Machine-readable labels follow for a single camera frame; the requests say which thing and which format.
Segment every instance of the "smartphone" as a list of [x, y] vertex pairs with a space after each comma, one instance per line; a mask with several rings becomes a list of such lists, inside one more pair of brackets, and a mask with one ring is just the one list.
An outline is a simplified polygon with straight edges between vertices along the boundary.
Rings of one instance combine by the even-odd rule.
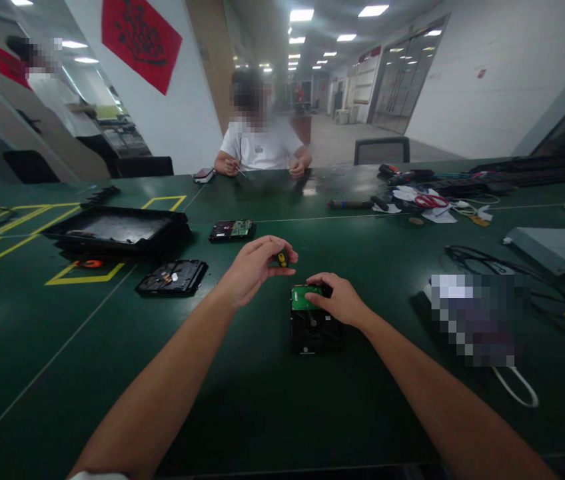
[[195, 183], [207, 183], [214, 177], [214, 169], [201, 169], [194, 177]]

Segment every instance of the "desk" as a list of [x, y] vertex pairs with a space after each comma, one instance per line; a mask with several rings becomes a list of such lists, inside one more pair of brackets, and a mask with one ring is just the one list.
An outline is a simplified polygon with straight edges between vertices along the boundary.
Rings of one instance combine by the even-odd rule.
[[[421, 167], [462, 171], [475, 164]], [[89, 184], [1, 187], [0, 205], [31, 207], [21, 209], [29, 220], [0, 240], [0, 477], [67, 474], [110, 406], [227, 270], [242, 244], [212, 245], [207, 236], [215, 221], [238, 218], [255, 220], [258, 236], [278, 235], [294, 245], [297, 282], [319, 271], [349, 279], [372, 309], [476, 392], [535, 450], [565, 453], [565, 337], [528, 319], [531, 342], [520, 370], [540, 407], [527, 409], [489, 369], [464, 367], [445, 339], [430, 331], [429, 306], [420, 294], [431, 274], [457, 271], [442, 258], [451, 243], [524, 262], [501, 246], [501, 238], [516, 226], [565, 228], [565, 184], [503, 198], [491, 209], [488, 228], [463, 218], [419, 227], [406, 215], [326, 208], [330, 199], [378, 193], [376, 170], [313, 169], [304, 185], [286, 171], [250, 172], [251, 186], [226, 177], [204, 186], [187, 176], [114, 181], [122, 193], [110, 205], [142, 207], [155, 199], [151, 208], [177, 205], [187, 214], [195, 236], [174, 250], [174, 258], [202, 259], [209, 270], [200, 290], [183, 299], [138, 296], [133, 288], [148, 267], [132, 264], [108, 281], [46, 286], [67, 263], [52, 241], [29, 234], [69, 215], [89, 194]], [[436, 461], [398, 386], [359, 332], [346, 327], [338, 355], [289, 353], [288, 287], [282, 277], [268, 281], [238, 313], [159, 473]]]

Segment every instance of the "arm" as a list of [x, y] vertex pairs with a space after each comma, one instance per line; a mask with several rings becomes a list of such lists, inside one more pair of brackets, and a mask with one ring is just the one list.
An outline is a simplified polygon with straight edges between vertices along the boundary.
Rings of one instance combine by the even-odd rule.
[[311, 153], [307, 147], [302, 146], [294, 152], [294, 157], [296, 158], [291, 164], [289, 173], [294, 180], [301, 179], [304, 176], [304, 171], [311, 165]]
[[240, 251], [219, 284], [191, 313], [171, 340], [121, 395], [91, 436], [68, 478], [90, 473], [122, 473], [150, 479], [178, 435], [198, 395], [231, 320], [260, 286], [295, 270], [267, 267], [286, 241], [262, 237]]
[[496, 412], [373, 313], [347, 280], [321, 273], [307, 283], [334, 289], [330, 299], [315, 294], [307, 299], [364, 333], [456, 478], [557, 480]]
[[218, 157], [214, 160], [214, 170], [227, 177], [238, 175], [238, 162], [225, 151], [219, 151]]

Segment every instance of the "red scissors handle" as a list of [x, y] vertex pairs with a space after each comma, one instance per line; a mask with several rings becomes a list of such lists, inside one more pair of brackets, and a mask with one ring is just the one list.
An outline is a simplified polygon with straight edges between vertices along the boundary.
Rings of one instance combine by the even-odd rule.
[[425, 209], [433, 209], [439, 207], [446, 207], [449, 205], [449, 202], [442, 197], [437, 195], [418, 195], [414, 202], [419, 207]]

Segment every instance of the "green circuit board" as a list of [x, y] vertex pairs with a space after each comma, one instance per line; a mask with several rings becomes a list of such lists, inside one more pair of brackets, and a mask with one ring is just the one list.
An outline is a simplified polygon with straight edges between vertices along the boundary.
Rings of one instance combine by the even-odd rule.
[[322, 289], [320, 287], [314, 287], [313, 285], [299, 285], [291, 289], [291, 309], [297, 310], [321, 310], [309, 300], [304, 298], [306, 293], [318, 293], [322, 295]]
[[247, 235], [253, 222], [251, 220], [236, 220], [231, 229], [231, 237], [237, 235]]

